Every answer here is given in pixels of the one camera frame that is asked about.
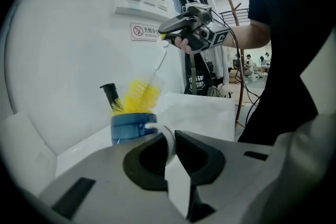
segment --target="short sleeve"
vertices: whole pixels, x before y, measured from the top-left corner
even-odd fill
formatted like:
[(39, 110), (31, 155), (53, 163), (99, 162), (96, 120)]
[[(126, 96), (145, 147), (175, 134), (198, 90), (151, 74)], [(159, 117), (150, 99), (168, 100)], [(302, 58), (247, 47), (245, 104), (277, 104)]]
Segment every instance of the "short sleeve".
[(249, 0), (248, 18), (266, 25), (271, 23), (267, 6), (263, 0)]

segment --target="wooden pole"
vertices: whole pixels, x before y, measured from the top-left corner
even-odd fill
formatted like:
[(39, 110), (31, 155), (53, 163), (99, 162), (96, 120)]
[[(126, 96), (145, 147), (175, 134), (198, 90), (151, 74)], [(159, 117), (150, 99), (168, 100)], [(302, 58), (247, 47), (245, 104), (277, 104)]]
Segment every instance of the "wooden pole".
[[(236, 25), (239, 26), (239, 20), (236, 14), (236, 8), (232, 3), (232, 0), (227, 0), (229, 2), (229, 5), (231, 7), (231, 11), (233, 14), (233, 17), (235, 19)], [(241, 63), (244, 63), (244, 50), (240, 50), (240, 58), (241, 58)], [(242, 102), (243, 102), (243, 94), (244, 94), (244, 67), (240, 67), (240, 81), (242, 82), (240, 84), (240, 94), (239, 94), (239, 103), (238, 103), (238, 109), (237, 109), (237, 115), (236, 115), (236, 127), (239, 124), (239, 115), (240, 115), (240, 111), (241, 111), (241, 107), (242, 107)]]

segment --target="bag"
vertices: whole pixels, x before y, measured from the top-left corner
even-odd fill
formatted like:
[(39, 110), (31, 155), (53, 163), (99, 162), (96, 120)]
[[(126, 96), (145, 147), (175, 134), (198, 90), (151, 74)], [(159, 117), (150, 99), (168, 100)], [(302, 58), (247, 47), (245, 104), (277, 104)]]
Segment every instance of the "bag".
[(207, 96), (209, 88), (214, 86), (208, 67), (200, 53), (185, 54), (185, 74), (187, 79), (185, 94)]

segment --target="bag strap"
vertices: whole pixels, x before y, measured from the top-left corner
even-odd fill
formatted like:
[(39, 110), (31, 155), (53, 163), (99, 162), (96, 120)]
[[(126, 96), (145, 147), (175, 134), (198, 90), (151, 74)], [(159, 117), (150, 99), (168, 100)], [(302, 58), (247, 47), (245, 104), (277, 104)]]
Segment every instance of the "bag strap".
[(195, 58), (190, 54), (192, 94), (197, 95)]

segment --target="yellow brush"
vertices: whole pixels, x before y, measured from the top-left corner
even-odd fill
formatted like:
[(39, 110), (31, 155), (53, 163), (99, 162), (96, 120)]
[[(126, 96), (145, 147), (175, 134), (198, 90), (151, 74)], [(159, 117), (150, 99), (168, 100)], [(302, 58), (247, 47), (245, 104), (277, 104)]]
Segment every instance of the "yellow brush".
[(131, 113), (153, 113), (161, 89), (153, 79), (148, 83), (141, 80), (132, 80), (124, 98), (112, 105), (113, 116)]

